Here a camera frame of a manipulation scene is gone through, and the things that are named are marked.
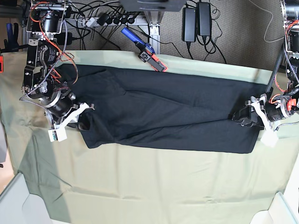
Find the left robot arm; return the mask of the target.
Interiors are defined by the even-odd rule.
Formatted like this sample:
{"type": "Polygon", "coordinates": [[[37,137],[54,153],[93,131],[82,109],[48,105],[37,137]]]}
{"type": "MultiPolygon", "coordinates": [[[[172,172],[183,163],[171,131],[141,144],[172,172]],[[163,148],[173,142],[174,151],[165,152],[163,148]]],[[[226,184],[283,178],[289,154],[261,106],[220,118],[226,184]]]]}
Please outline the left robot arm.
{"type": "Polygon", "coordinates": [[[283,18],[283,44],[274,69],[259,98],[252,96],[245,106],[234,113],[232,120],[241,126],[260,126],[267,131],[277,131],[275,122],[287,119],[299,111],[299,2],[280,2],[283,18]],[[282,61],[286,62],[287,88],[282,89],[277,73],[282,61]]]}

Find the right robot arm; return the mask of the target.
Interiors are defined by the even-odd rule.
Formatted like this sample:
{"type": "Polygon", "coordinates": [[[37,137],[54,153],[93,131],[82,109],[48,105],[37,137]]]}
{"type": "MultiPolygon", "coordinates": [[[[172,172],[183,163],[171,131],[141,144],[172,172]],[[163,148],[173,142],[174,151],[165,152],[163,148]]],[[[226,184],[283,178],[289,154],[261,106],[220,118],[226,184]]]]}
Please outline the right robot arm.
{"type": "Polygon", "coordinates": [[[74,55],[65,48],[71,37],[66,22],[69,12],[67,0],[33,0],[28,14],[28,50],[20,101],[43,108],[51,129],[59,128],[80,107],[70,90],[79,78],[79,70],[74,55]],[[72,81],[62,81],[56,70],[60,62],[67,61],[75,69],[72,81]]]}

